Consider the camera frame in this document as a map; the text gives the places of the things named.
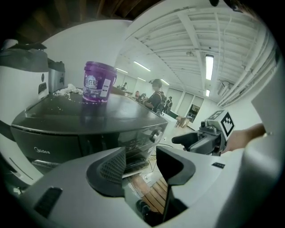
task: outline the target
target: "midea logo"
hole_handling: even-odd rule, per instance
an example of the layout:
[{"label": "midea logo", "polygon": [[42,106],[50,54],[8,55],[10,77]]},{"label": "midea logo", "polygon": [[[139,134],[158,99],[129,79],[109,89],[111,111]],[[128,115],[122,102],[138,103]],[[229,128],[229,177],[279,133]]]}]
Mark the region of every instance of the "midea logo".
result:
[{"label": "midea logo", "polygon": [[35,149],[35,151],[38,152],[38,153],[50,154],[49,151],[44,151],[44,150],[38,149],[37,147],[34,147],[34,149]]}]

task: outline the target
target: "fluorescent light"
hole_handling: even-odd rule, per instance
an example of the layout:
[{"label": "fluorescent light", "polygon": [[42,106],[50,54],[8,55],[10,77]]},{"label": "fluorescent light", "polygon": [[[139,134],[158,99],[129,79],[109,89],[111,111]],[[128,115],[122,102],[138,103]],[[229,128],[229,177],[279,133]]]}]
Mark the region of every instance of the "fluorescent light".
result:
[{"label": "fluorescent light", "polygon": [[150,69],[146,68],[145,66],[139,64],[138,62],[134,61],[135,64],[138,64],[139,66],[143,67],[144,69],[148,70],[148,71],[151,71]]},{"label": "fluorescent light", "polygon": [[161,79],[161,81],[163,81],[165,84],[169,85],[166,81],[164,81],[163,79]]},{"label": "fluorescent light", "polygon": [[206,55],[206,79],[211,80],[213,74],[214,57]]},{"label": "fluorescent light", "polygon": [[143,80],[143,81],[146,81],[146,80],[144,80],[144,79],[142,79],[142,78],[140,78],[140,77],[138,77],[138,79]]},{"label": "fluorescent light", "polygon": [[118,69],[118,70],[120,70],[120,71],[122,71],[122,72],[128,73],[128,72],[126,72],[126,71],[124,71],[124,70],[122,70],[122,69],[119,69],[119,68],[117,68],[117,67],[116,67],[116,69]]}]

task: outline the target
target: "purple bucket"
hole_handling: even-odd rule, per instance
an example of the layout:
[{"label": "purple bucket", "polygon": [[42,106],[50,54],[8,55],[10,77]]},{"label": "purple bucket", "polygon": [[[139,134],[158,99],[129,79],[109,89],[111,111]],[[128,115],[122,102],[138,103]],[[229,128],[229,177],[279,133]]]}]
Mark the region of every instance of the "purple bucket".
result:
[{"label": "purple bucket", "polygon": [[85,65],[83,98],[94,103],[107,102],[117,70],[100,62],[87,62]]}]

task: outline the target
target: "air conditioner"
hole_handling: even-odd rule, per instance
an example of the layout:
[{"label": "air conditioner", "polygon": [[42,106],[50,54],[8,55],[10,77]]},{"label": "air conditioner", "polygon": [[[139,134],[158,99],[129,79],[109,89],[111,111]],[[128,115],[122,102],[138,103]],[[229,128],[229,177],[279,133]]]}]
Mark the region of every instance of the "air conditioner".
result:
[{"label": "air conditioner", "polygon": [[218,89],[218,95],[223,96],[231,89],[231,87],[232,87],[231,83],[223,81]]}]

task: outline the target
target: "wooden floor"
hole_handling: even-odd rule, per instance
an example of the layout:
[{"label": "wooden floor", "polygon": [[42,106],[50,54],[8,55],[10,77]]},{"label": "wooden floor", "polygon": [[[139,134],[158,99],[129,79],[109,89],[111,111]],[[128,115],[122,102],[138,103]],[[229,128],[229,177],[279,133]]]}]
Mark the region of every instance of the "wooden floor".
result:
[{"label": "wooden floor", "polygon": [[149,187],[140,175],[132,176],[130,183],[152,211],[163,214],[168,187],[163,177],[154,183],[152,187]]}]

